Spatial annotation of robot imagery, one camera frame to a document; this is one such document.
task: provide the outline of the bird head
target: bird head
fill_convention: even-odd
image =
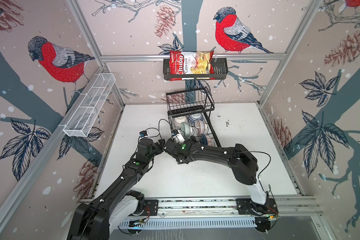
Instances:
[[[216,20],[218,23],[221,23],[224,20],[224,18],[228,15],[236,15],[236,11],[232,7],[223,7],[216,12],[213,20]]]
[[[43,52],[41,50],[41,48],[43,47],[44,44],[46,44],[48,41],[40,36],[35,36],[34,38],[32,38],[29,43],[28,43],[28,51],[29,51],[29,56],[31,57],[31,59],[34,60],[39,60],[39,61],[43,61]]]

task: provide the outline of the robotic arm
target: robotic arm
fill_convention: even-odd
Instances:
[[[247,185],[251,201],[238,210],[245,214],[263,215],[268,210],[269,196],[257,177],[257,159],[241,144],[235,147],[210,147],[187,140],[181,144],[168,139],[154,143],[149,138],[139,141],[137,152],[123,166],[120,176],[90,204],[81,203],[73,215],[68,240],[108,240],[110,233],[130,214],[139,214],[144,208],[144,195],[129,191],[152,167],[154,156],[163,151],[178,164],[193,161],[211,161],[232,169],[236,180]]]

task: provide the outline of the black wire dish rack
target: black wire dish rack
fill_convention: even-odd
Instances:
[[[209,118],[211,111],[215,109],[215,102],[213,101],[210,91],[206,90],[204,87],[175,91],[166,93],[166,99],[168,120],[172,132],[174,129],[177,129],[174,125],[174,118],[186,116],[187,119],[189,119],[190,115],[201,113],[205,120],[204,123],[208,127],[208,132],[204,133],[204,135],[208,135],[213,140],[216,147],[221,147]],[[196,132],[195,125],[190,121],[188,121],[188,124],[192,127],[193,131]],[[196,141],[200,143],[201,136],[197,136],[197,134],[194,134],[193,136]]]

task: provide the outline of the red chip bag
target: red chip bag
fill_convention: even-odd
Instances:
[[[211,59],[213,51],[211,52],[181,52],[170,51],[169,53],[169,67],[170,74],[208,74],[213,73]],[[171,78],[171,81],[187,80],[194,78]]]

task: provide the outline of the white snow spot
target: white snow spot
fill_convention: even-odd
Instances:
[[[333,166],[333,174],[334,175],[338,175],[339,174],[339,170],[337,169],[338,167],[336,165]]]
[[[47,195],[49,194],[50,191],[51,191],[51,187],[47,187],[46,189],[43,190],[43,194]]]
[[[68,222],[68,220],[71,218],[72,212],[68,213],[68,215],[64,218],[64,221],[61,223],[61,227],[64,227],[64,225]]]
[[[346,4],[343,3],[339,8],[339,12],[342,12],[345,8],[346,8]]]

